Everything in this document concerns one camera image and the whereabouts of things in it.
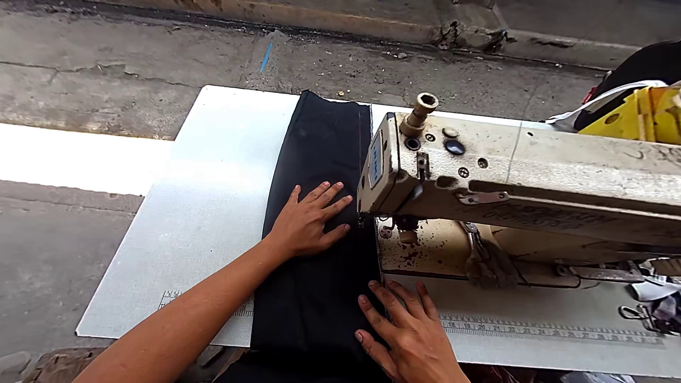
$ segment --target black fabric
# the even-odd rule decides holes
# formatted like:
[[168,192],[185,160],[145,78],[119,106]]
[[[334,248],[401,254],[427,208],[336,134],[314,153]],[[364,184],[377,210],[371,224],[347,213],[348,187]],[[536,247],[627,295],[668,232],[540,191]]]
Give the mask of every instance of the black fabric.
[[[342,181],[344,188],[332,203],[347,195],[356,202],[370,125],[368,106],[302,93],[274,171],[263,237],[296,184],[301,185],[302,199],[323,181]],[[351,225],[344,239],[322,254],[286,262],[255,291],[251,349],[275,356],[250,361],[251,365],[300,359],[308,369],[311,363],[331,361],[323,364],[327,376],[320,376],[320,382],[348,374],[353,376],[350,381],[358,381],[359,376],[386,379],[354,337],[359,328],[373,333],[357,297],[365,294],[382,309],[367,286],[371,279],[380,278],[373,221],[360,227],[353,203],[327,223],[326,231],[340,224]],[[248,368],[243,365],[236,370]]]
[[[604,92],[616,87],[641,80],[662,80],[671,85],[681,80],[681,42],[659,42],[640,49],[624,60],[610,76],[608,76],[591,95],[594,99]],[[582,130],[607,113],[624,103],[633,90],[622,92],[606,105],[593,113],[586,110],[580,112],[574,123],[575,130]]]
[[323,354],[249,352],[220,375],[215,383],[389,383],[378,365],[370,369],[339,368]]

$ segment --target left hand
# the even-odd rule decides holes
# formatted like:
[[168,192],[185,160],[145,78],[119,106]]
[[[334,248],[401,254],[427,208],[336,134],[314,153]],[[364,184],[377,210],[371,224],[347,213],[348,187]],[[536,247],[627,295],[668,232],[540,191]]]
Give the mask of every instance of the left hand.
[[324,224],[352,202],[352,196],[345,196],[333,205],[326,206],[342,189],[343,183],[331,185],[324,181],[298,202],[300,185],[296,185],[265,240],[283,250],[290,258],[313,255],[328,249],[350,231],[350,225],[345,224],[324,233]]

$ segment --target cracked concrete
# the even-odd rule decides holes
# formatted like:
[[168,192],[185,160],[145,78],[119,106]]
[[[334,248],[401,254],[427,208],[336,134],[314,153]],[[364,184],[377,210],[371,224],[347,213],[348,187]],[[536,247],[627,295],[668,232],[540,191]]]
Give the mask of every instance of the cracked concrete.
[[[0,121],[171,140],[203,85],[407,105],[421,91],[441,109],[543,119],[573,108],[598,71],[262,29],[104,15],[22,12],[0,2]],[[269,43],[270,60],[259,67]],[[397,59],[397,52],[407,54]],[[580,93],[527,108],[528,84],[559,78]]]
[[[0,35],[0,122],[164,140],[206,84],[336,99],[343,91],[397,106],[430,91],[441,110],[539,120],[579,106],[601,75],[255,27],[26,12],[2,1]],[[0,182],[0,356],[108,344],[74,329],[141,200]]]

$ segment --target hand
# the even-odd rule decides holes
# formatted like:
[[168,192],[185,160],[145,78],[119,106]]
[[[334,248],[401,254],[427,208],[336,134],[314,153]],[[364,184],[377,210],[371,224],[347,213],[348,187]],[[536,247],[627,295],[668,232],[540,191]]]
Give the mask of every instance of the hand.
[[296,185],[265,240],[283,250],[290,258],[317,254],[331,247],[350,231],[350,225],[345,224],[324,234],[324,224],[352,202],[352,196],[345,196],[333,205],[326,206],[342,188],[341,182],[331,186],[324,181],[298,202],[300,185]]
[[395,325],[379,314],[366,296],[360,295],[358,300],[366,319],[390,346],[388,351],[371,334],[357,330],[355,336],[366,353],[393,382],[470,383],[456,361],[426,286],[421,281],[416,283],[416,290],[421,297],[419,301],[399,283],[387,281],[386,284],[405,302],[407,308],[376,281],[369,282],[369,288],[383,303]]

